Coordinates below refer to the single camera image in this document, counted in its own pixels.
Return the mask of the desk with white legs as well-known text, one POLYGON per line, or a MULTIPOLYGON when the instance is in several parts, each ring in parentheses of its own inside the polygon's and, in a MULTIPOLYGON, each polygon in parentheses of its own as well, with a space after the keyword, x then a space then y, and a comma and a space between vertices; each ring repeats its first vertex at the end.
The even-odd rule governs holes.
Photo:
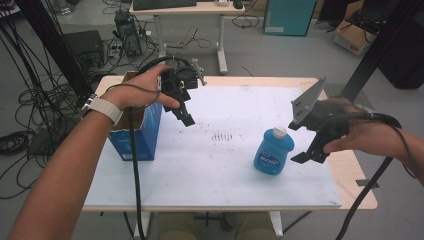
POLYGON ((174 8, 142 9, 141 5, 150 0, 132 0, 130 14, 133 16, 152 16, 155 24, 156 36, 159 48, 159 57, 167 54, 168 45, 163 39, 163 27, 179 28, 186 24, 195 28, 217 28, 217 41, 212 44, 216 48, 219 73, 228 73, 227 61, 224 49, 225 17, 243 14, 245 7, 236 8, 232 1, 226 6, 220 6, 215 2, 199 2, 193 6, 179 6, 174 8))

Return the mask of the black keyboard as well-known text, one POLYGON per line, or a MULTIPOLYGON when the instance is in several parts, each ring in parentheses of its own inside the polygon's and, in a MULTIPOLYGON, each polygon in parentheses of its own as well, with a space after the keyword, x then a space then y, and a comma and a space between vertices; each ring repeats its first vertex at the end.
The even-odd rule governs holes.
POLYGON ((135 11, 196 6, 196 0, 133 0, 135 11))

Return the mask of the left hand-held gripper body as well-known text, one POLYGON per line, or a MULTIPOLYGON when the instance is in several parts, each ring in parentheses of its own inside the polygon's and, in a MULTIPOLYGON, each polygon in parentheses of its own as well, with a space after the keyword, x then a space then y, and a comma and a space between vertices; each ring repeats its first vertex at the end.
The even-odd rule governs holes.
POLYGON ((203 86, 207 84, 204 79, 204 69, 195 58, 176 69, 164 71, 160 77, 161 92, 179 102, 178 108, 166 107, 166 111, 186 112, 185 102, 190 100, 188 91, 197 89, 199 84, 203 86))

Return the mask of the black equipment box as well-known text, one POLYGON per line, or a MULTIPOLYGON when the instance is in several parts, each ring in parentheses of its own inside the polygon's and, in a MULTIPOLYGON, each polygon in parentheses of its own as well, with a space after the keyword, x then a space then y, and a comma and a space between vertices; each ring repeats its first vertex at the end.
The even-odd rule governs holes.
POLYGON ((103 41, 97 30, 66 33, 63 37, 81 67, 100 67, 104 64, 103 41))

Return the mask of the white table sheet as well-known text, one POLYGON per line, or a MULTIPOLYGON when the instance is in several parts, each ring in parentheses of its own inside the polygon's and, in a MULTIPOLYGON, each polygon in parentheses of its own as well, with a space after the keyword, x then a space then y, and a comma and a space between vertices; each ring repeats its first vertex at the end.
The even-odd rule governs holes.
POLYGON ((288 161, 268 175, 253 160, 266 130, 287 126, 294 87, 207 86, 191 93, 195 124, 162 115, 155 158, 137 166, 106 143, 86 208, 142 205, 153 211, 247 208, 337 208, 341 199, 328 165, 288 161))

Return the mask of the large black case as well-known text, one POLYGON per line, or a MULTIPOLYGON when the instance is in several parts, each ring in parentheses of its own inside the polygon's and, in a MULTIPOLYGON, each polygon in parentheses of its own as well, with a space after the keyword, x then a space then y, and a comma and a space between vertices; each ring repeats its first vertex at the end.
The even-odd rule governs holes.
POLYGON ((424 84, 424 10, 402 29, 379 69, 395 88, 418 89, 424 84))

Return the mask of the person's khaki trousers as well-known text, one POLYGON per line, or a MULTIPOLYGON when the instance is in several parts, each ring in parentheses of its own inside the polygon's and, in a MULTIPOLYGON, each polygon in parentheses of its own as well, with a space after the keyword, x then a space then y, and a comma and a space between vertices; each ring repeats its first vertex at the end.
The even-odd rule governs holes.
MULTIPOLYGON (((267 212, 223 213, 224 230, 235 230, 234 240, 278 240, 267 212)), ((193 213, 159 213, 158 240, 201 240, 193 213)))

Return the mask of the wristwatch with white band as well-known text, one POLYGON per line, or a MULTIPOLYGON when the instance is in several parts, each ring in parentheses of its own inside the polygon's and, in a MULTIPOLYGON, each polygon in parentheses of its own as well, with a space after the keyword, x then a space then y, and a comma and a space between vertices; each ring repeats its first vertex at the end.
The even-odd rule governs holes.
POLYGON ((107 116, 114 126, 119 123, 123 111, 113 103, 99 98, 97 94, 91 94, 80 111, 80 117, 84 118, 89 111, 97 111, 107 116))

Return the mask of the person's right hand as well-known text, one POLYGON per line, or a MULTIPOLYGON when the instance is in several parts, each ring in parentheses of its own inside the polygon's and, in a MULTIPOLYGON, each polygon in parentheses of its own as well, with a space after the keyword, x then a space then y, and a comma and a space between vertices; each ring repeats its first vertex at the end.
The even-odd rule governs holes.
POLYGON ((408 155, 410 143, 410 135, 402 129, 377 120, 351 120, 349 133, 327 143, 323 150, 325 153, 359 150, 402 160, 408 155))

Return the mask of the blue cardboard box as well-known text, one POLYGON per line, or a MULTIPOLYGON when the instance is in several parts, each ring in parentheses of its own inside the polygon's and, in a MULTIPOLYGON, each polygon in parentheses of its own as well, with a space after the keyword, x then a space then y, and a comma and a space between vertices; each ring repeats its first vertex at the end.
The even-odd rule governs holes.
MULTIPOLYGON (((134 109, 133 126, 138 161, 154 159, 161 114, 162 105, 158 103, 134 109)), ((124 110, 118 124, 112 128, 109 140, 123 161, 132 160, 130 110, 128 108, 124 110)))

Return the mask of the gray floor mat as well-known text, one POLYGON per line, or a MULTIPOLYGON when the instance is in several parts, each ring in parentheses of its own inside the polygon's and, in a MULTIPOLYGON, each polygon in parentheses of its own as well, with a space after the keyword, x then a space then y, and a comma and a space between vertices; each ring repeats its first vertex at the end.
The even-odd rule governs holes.
MULTIPOLYGON (((324 87, 324 92, 328 98, 338 97, 344 89, 344 84, 329 83, 324 87)), ((363 91, 360 91, 354 100, 354 104, 370 110, 375 110, 367 96, 363 91)))

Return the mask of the person's left hand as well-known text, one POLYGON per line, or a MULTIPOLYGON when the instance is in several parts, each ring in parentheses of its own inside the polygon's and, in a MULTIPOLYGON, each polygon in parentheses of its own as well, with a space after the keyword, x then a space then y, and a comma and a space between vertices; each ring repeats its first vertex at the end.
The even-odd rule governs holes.
POLYGON ((121 110, 126 107, 147 106, 155 102, 166 107, 178 108, 177 100, 158 89, 158 77, 168 69, 167 65, 155 66, 141 75, 112 87, 101 98, 113 103, 121 110))

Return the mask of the teal cabinet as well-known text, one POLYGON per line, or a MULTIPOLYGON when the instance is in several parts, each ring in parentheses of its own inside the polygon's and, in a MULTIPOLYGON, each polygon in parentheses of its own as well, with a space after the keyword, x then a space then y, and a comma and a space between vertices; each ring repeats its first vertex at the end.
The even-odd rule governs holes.
POLYGON ((263 32, 275 36, 306 36, 317 0, 268 0, 263 32))

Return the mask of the white table leg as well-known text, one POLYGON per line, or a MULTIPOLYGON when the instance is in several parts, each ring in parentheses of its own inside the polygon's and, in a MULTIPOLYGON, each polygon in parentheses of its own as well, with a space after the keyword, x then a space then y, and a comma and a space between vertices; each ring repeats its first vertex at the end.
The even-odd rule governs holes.
POLYGON ((151 213, 141 212, 141 223, 135 220, 133 237, 135 240, 149 240, 151 233, 151 213))
POLYGON ((281 213, 279 211, 270 211, 269 216, 276 236, 281 238, 283 236, 281 213))

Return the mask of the gray tape piece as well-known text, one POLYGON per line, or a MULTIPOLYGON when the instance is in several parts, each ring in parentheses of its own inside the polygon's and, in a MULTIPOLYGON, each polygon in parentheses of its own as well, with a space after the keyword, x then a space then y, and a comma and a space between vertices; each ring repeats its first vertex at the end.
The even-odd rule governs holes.
MULTIPOLYGON (((365 187, 370 183, 370 179, 358 179, 358 180, 356 180, 356 183, 357 183, 358 186, 365 187)), ((374 182, 372 184, 371 189, 374 189, 374 188, 379 188, 379 185, 378 185, 377 182, 374 182)))

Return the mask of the black metal stand pole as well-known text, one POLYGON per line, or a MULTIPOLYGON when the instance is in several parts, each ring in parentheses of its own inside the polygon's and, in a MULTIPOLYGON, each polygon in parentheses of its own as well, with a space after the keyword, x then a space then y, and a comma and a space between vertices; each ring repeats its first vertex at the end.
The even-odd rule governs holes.
POLYGON ((379 63, 401 35, 402 29, 418 12, 424 0, 400 0, 387 23, 360 61, 339 97, 354 101, 366 85, 379 63))
POLYGON ((69 85, 80 98, 93 93, 77 61, 72 56, 62 34, 41 0, 14 0, 47 51, 62 71, 69 85))

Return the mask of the brown cardboard box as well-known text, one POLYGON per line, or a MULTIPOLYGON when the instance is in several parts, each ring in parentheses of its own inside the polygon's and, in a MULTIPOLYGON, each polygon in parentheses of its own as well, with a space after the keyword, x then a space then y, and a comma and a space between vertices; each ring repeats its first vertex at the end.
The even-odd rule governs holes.
POLYGON ((358 56, 368 51, 379 33, 366 27, 365 22, 360 19, 363 5, 364 0, 347 5, 344 19, 335 29, 333 39, 336 44, 358 56))

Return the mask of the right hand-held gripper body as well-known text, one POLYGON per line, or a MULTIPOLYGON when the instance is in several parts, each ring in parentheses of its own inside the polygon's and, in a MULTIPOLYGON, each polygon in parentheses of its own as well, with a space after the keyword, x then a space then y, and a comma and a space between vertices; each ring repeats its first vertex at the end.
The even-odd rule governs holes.
POLYGON ((345 114, 342 104, 335 100, 320 100, 326 78, 320 78, 309 89, 291 102, 293 120, 289 124, 292 130, 301 127, 316 133, 316 138, 328 141, 338 139, 348 133, 346 120, 337 120, 345 114))

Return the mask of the black computer tower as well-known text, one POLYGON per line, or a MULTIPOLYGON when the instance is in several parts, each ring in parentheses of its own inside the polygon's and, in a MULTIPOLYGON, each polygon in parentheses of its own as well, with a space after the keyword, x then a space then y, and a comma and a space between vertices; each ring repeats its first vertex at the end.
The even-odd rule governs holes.
POLYGON ((117 11, 114 22, 119 38, 123 42, 123 48, 128 57, 142 54, 139 37, 135 28, 133 16, 128 11, 117 11))

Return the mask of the blue bottle with white cap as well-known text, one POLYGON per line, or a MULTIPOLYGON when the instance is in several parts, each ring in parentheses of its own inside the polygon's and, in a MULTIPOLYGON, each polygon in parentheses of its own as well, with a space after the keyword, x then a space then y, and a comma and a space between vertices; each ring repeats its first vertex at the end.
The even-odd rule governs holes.
POLYGON ((255 168, 269 175, 280 174, 285 166, 288 153, 294 147, 294 141, 285 127, 276 126, 266 130, 254 158, 255 168))

